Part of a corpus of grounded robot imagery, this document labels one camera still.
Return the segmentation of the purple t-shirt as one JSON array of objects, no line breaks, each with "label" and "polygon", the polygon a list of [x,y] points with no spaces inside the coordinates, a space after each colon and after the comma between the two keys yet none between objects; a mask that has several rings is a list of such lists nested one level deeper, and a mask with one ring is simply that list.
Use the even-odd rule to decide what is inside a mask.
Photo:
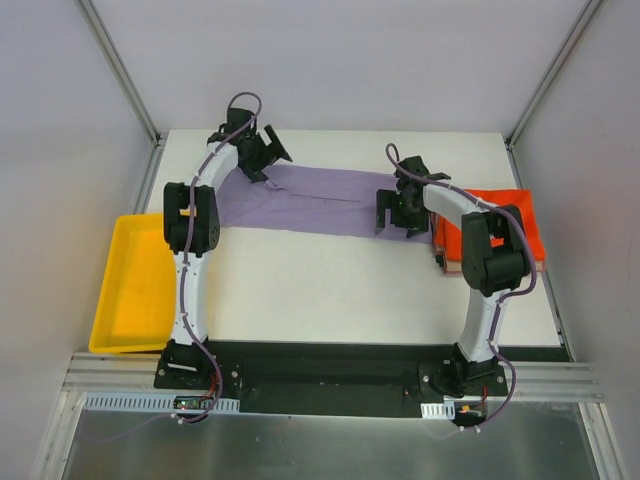
[{"label": "purple t-shirt", "polygon": [[375,232],[376,193],[395,188],[391,174],[276,164],[266,175],[251,183],[238,169],[229,174],[216,193],[223,227],[432,242],[430,233],[409,239],[393,225]]}]

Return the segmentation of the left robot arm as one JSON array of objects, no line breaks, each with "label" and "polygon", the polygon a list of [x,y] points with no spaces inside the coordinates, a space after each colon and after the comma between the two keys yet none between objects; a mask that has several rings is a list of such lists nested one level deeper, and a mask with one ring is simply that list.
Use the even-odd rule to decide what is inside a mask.
[{"label": "left robot arm", "polygon": [[163,190],[163,236],[173,254],[176,300],[170,339],[154,379],[159,389],[221,386],[213,354],[207,349],[207,271],[218,246],[221,224],[217,194],[228,176],[239,172],[251,183],[268,180],[264,169],[291,156],[272,126],[258,131],[258,114],[229,107],[226,121],[207,140],[200,165],[187,182]]}]

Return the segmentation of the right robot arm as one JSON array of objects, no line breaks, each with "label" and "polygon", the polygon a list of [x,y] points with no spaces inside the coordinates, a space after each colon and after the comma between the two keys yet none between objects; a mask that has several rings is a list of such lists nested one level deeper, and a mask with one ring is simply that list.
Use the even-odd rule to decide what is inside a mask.
[{"label": "right robot arm", "polygon": [[520,210],[498,206],[432,174],[419,156],[394,160],[396,187],[376,193],[376,232],[388,224],[412,238],[442,217],[461,232],[462,274],[470,288],[466,320],[451,359],[433,373],[437,392],[461,398],[499,375],[498,337],[508,300],[535,287],[535,260]]}]

